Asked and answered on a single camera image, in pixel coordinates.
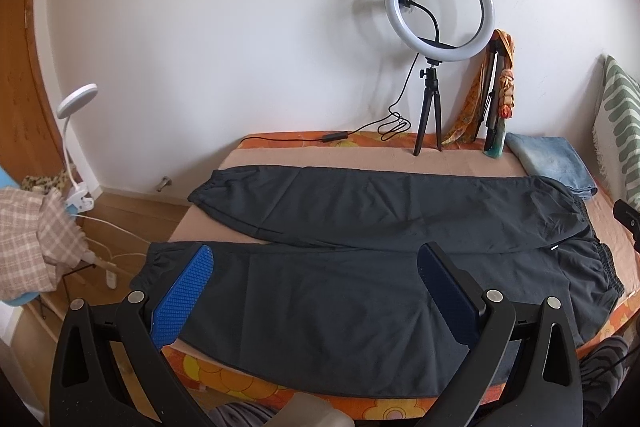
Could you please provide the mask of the folded black stand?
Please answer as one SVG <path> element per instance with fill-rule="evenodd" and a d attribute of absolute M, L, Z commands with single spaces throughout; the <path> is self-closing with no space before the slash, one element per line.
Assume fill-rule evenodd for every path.
<path fill-rule="evenodd" d="M 501 39 L 491 41 L 489 47 L 489 64 L 487 72 L 487 93 L 485 96 L 485 118 L 486 126 L 484 151 L 488 152 L 495 141 L 498 107 L 499 107 L 499 91 L 500 91 L 500 74 L 504 61 L 506 60 L 506 48 Z"/>

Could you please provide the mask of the folded blue jeans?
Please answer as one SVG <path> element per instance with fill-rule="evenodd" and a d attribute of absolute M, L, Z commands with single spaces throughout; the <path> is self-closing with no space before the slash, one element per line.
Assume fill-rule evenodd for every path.
<path fill-rule="evenodd" d="M 596 181 L 567 139 L 509 132 L 506 145 L 529 176 L 545 176 L 558 181 L 585 200 L 598 193 Z"/>

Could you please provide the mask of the wooden door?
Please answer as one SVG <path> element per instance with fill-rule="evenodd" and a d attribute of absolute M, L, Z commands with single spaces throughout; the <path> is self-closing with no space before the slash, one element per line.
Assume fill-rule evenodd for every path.
<path fill-rule="evenodd" d="M 64 167 L 62 140 L 44 89 L 34 0 L 1 0 L 1 167 L 16 182 Z"/>

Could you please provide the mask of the white clip desk lamp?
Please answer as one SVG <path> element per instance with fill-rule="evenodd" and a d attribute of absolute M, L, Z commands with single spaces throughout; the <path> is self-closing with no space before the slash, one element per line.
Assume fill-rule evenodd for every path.
<path fill-rule="evenodd" d="M 86 83 L 64 96 L 55 109 L 55 116 L 61 124 L 63 160 L 70 182 L 65 196 L 65 206 L 74 216 L 92 211 L 94 198 L 82 174 L 85 170 L 85 155 L 81 152 L 73 122 L 77 113 L 90 104 L 98 92 L 99 88 L 95 83 Z"/>

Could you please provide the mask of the metal door stopper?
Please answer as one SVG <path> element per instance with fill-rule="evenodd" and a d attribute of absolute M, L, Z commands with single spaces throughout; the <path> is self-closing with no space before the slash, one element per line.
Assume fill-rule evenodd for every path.
<path fill-rule="evenodd" d="M 160 193 L 164 188 L 171 186 L 171 184 L 172 180 L 168 178 L 168 176 L 163 176 L 163 178 L 160 179 L 160 183 L 155 187 L 155 191 L 157 191 L 157 193 Z"/>

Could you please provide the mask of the plaid cloth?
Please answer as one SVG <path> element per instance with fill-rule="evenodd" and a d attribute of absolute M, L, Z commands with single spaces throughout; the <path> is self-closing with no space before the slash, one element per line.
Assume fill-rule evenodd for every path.
<path fill-rule="evenodd" d="M 1 299 L 55 291 L 66 268 L 89 254 L 85 233 L 56 188 L 1 190 Z"/>

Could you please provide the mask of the dark grey pants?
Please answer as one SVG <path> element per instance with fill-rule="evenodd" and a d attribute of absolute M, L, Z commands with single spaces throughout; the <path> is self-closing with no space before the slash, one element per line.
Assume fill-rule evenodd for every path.
<path fill-rule="evenodd" d="M 190 199 L 246 242 L 210 246 L 214 272 L 181 339 L 299 391 L 442 392 L 466 350 L 419 277 L 428 242 L 512 301 L 559 298 L 576 345 L 624 292 L 584 203 L 542 176 L 242 166 L 215 171 Z"/>

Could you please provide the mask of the black tripod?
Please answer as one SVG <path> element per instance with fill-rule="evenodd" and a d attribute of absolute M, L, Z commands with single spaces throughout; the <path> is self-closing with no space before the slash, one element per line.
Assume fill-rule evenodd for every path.
<path fill-rule="evenodd" d="M 442 99 L 440 98 L 439 80 L 437 76 L 439 61 L 428 58 L 426 62 L 427 68 L 422 69 L 420 72 L 420 77 L 424 80 L 424 93 L 418 133 L 416 134 L 416 142 L 414 142 L 413 147 L 414 156 L 419 156 L 421 153 L 427 121 L 431 112 L 434 112 L 436 148 L 439 152 L 442 151 Z"/>

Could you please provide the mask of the orange floral bed sheet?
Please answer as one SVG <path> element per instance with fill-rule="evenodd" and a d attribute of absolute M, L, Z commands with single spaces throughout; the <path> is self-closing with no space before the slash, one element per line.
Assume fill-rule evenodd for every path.
<path fill-rule="evenodd" d="M 447 145 L 443 150 L 427 147 L 419 157 L 411 154 L 409 135 L 381 141 L 372 132 L 361 132 L 343 141 L 320 143 L 312 132 L 271 133 L 266 139 L 249 136 L 224 158 L 224 167 L 244 165 L 326 166 L 367 170 L 452 174 L 453 176 L 521 176 L 524 169 L 512 153 L 492 159 L 482 142 Z M 639 255 L 630 233 L 613 217 L 608 193 L 599 191 L 587 204 L 597 236 L 611 248 L 615 271 L 625 291 L 603 329 L 578 355 L 586 355 L 605 338 L 620 332 L 639 309 Z M 292 389 L 278 386 L 225 366 L 178 340 L 164 349 L 180 381 L 193 390 L 218 392 L 233 399 L 253 401 L 268 407 L 284 407 Z"/>

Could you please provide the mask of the green white patterned pillow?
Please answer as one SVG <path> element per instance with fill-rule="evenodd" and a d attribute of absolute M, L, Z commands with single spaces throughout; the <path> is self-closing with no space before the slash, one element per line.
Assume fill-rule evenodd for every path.
<path fill-rule="evenodd" d="M 600 105 L 592 128 L 601 176 L 612 199 L 639 210 L 639 81 L 614 57 L 604 60 Z"/>

